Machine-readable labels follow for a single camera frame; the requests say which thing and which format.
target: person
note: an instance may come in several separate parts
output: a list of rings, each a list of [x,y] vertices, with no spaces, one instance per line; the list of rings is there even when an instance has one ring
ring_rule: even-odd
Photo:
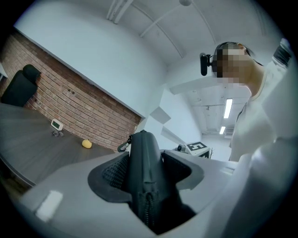
[[[276,139],[274,127],[262,107],[262,102],[286,72],[290,47],[285,39],[267,66],[252,57],[253,52],[243,44],[225,42],[217,46],[211,63],[216,77],[227,83],[249,89],[251,97],[238,114],[231,139],[230,161],[239,161],[263,144]]]

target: white shirt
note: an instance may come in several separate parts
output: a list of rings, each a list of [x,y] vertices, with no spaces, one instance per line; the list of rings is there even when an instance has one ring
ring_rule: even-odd
[[[262,102],[282,79],[285,71],[286,66],[275,58],[266,66],[259,91],[249,98],[235,124],[231,140],[231,161],[239,161],[242,155],[253,153],[261,145],[276,139],[276,132],[262,107]]]

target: dark gray table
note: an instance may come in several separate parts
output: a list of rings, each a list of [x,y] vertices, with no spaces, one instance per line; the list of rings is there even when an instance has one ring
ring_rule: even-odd
[[[65,130],[55,137],[50,123],[36,110],[0,103],[0,158],[31,186],[65,165],[114,153],[95,144],[86,149]]]

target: brick wall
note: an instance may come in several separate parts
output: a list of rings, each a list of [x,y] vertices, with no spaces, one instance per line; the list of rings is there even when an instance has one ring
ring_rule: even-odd
[[[51,57],[18,32],[4,46],[2,65],[8,79],[0,82],[0,96],[18,70],[34,65],[41,71],[38,90],[25,107],[36,109],[64,129],[113,150],[134,133],[140,117]]]

